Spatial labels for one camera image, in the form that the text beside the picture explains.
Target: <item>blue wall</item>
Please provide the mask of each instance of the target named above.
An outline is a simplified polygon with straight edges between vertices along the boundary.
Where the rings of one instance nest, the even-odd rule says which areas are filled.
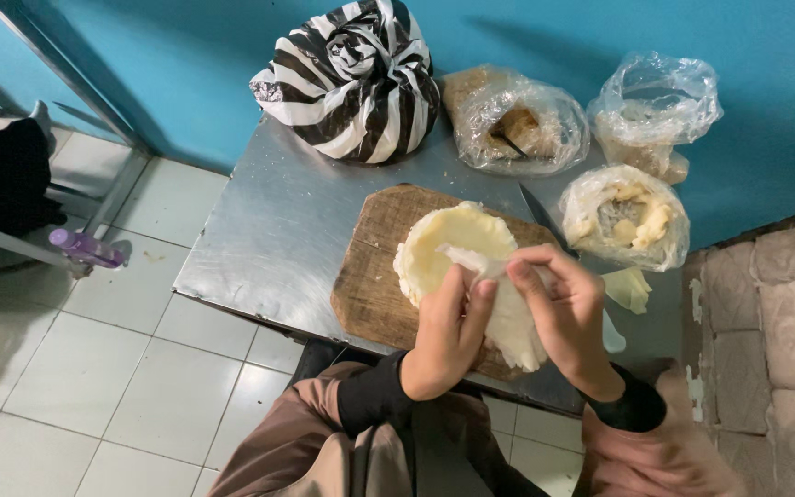
[[[36,100],[48,104],[51,119],[61,126],[120,141],[0,20],[0,105],[9,114],[26,116]]]
[[[24,0],[49,35],[167,156],[228,172],[259,108],[249,79],[322,0]],[[408,0],[445,72],[510,65],[582,105],[628,51],[703,58],[725,117],[679,151],[692,246],[795,214],[795,2]],[[8,87],[15,83],[0,74]]]

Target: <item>clear plastic bag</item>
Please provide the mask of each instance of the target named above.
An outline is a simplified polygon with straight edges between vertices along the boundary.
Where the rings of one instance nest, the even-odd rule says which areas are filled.
[[[499,174],[548,175],[588,155],[584,111],[558,87],[483,64],[444,76],[459,157]]]
[[[689,161],[673,145],[701,138],[723,108],[710,64],[657,52],[630,54],[588,104],[591,132],[607,162],[629,164],[670,184]]]
[[[635,167],[606,165],[582,174],[561,195],[560,209],[574,249],[656,272],[686,260],[683,204],[667,183]]]

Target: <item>purple spray bottle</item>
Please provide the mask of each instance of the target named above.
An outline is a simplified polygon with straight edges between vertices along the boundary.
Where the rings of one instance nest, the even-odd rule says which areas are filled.
[[[48,241],[63,249],[67,255],[97,266],[116,268],[125,263],[125,255],[82,232],[58,228],[48,235]]]

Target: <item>black sleeve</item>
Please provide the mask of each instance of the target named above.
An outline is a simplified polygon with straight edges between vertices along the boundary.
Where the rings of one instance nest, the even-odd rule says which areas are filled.
[[[383,357],[379,364],[345,379],[337,389],[343,429],[356,437],[370,426],[405,415],[414,405],[400,385],[400,365],[406,351]]]
[[[624,394],[617,401],[599,402],[579,390],[597,417],[612,428],[646,433],[655,430],[667,416],[668,406],[651,385],[638,380],[630,371],[611,364],[624,379]]]

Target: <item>person's left hand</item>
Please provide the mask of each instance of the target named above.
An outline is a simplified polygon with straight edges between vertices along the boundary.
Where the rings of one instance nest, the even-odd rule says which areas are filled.
[[[462,267],[449,268],[441,287],[419,302],[416,346],[403,357],[403,392],[414,401],[446,393],[465,376],[480,351],[490,322],[497,283],[484,279],[466,299],[469,278]]]

